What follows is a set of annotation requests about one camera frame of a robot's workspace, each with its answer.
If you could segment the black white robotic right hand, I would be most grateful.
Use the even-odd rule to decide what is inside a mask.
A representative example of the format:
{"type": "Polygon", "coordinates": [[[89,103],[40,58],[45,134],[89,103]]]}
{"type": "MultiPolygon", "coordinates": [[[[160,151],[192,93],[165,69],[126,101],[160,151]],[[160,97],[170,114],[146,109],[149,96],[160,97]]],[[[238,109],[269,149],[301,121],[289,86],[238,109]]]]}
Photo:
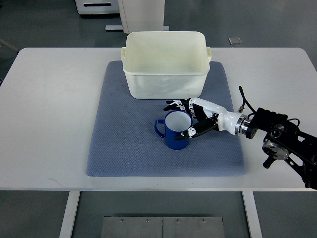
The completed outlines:
{"type": "Polygon", "coordinates": [[[197,120],[189,129],[175,136],[175,140],[195,138],[214,129],[237,135],[246,119],[242,113],[229,112],[223,106],[200,98],[168,100],[166,103],[165,111],[185,111],[197,120]]]}

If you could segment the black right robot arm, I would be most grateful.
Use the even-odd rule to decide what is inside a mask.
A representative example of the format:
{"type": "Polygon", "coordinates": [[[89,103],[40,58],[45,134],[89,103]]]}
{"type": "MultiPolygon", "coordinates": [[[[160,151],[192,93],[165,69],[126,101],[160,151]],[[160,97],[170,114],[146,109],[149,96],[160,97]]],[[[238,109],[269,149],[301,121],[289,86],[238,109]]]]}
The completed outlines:
{"type": "Polygon", "coordinates": [[[242,96],[242,112],[247,105],[252,113],[241,119],[237,124],[237,133],[253,139],[258,130],[266,132],[262,150],[268,155],[263,167],[268,169],[277,160],[285,161],[302,179],[306,188],[317,188],[317,138],[300,131],[298,119],[290,119],[288,115],[278,114],[269,110],[253,109],[242,96]]]}

